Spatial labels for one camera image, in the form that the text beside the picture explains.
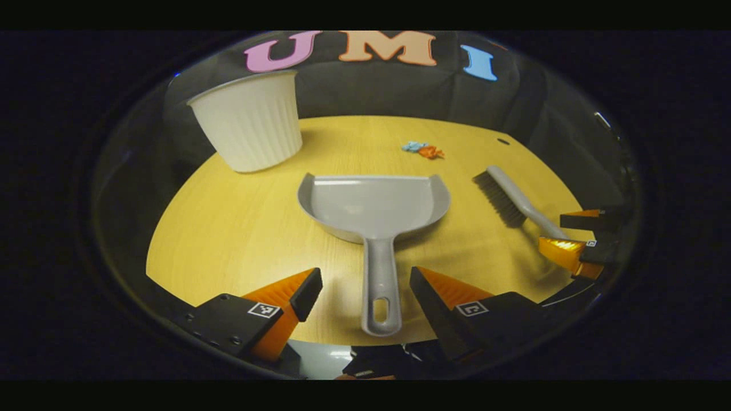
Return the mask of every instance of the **orange letter m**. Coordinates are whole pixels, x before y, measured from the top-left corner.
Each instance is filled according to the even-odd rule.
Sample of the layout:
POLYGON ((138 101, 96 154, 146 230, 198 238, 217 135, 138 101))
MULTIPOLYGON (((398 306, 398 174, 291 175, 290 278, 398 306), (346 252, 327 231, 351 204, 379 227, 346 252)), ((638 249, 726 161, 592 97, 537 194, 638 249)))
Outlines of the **orange letter m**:
POLYGON ((366 52, 366 45, 378 54, 383 60, 390 60, 399 51, 403 50, 398 59, 404 63, 420 64, 422 66, 436 66, 431 58, 431 34, 418 31, 402 31, 392 39, 380 31, 342 31, 348 35, 348 46, 345 54, 340 55, 342 61, 367 61, 373 55, 366 52))

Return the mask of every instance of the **ribbed bin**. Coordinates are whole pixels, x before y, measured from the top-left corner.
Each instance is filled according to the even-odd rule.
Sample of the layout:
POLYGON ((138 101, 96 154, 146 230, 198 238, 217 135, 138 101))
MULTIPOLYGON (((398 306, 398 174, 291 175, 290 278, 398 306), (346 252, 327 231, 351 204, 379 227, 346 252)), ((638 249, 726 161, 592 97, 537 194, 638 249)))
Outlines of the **ribbed bin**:
POLYGON ((206 137, 234 171, 263 170, 302 147, 294 70, 252 75, 188 101, 206 137))

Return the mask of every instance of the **yellow tabletop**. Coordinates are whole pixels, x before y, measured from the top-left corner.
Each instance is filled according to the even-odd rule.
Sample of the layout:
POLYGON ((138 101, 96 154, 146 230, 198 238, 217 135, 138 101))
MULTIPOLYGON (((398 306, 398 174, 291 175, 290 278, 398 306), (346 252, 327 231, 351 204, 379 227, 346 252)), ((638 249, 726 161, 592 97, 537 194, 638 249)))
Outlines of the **yellow tabletop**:
MULTIPOLYGON (((502 167, 533 205, 558 224, 581 208, 556 174, 509 135, 421 118, 339 116, 300 120, 303 146, 280 165, 236 173, 214 154, 183 185, 160 219, 147 274, 172 294, 200 305, 220 293, 244 295, 313 267, 323 288, 310 317, 292 339, 342 345, 381 345, 436 338, 409 288, 420 265, 499 294, 517 291, 533 301, 558 292, 570 273, 538 252, 541 230, 530 220, 505 227, 472 182, 489 165, 502 167), (444 159, 401 150, 430 143, 444 159), (431 176, 452 195, 450 210, 427 235, 395 244, 404 326, 394 336, 360 329, 363 246, 327 234, 300 209, 297 189, 306 173, 431 176)), ((588 241, 591 232, 565 230, 588 241)))

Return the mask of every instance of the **pink letter u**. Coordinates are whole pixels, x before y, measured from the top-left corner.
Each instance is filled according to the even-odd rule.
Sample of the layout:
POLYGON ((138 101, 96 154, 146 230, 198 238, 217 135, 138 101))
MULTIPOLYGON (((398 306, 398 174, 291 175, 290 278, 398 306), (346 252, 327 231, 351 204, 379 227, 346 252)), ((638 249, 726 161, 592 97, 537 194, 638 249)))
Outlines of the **pink letter u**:
POLYGON ((314 38, 322 33, 320 30, 304 31, 289 36, 295 41, 295 51, 291 56, 284 59, 272 60, 269 53, 278 40, 255 45, 244 51, 246 54, 246 68, 251 72, 270 72, 272 70, 286 69, 305 61, 312 54, 314 38))

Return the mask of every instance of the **brush bristles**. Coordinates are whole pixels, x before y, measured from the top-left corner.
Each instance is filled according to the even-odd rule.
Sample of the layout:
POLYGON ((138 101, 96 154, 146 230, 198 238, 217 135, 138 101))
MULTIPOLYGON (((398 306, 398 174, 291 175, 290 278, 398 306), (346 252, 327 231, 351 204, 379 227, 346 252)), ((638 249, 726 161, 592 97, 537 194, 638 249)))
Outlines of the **brush bristles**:
POLYGON ((497 181, 487 171, 475 176, 474 181, 478 187, 485 193, 490 203, 498 212, 505 225, 510 228, 516 228, 523 225, 526 216, 518 210, 510 197, 500 187, 497 181))

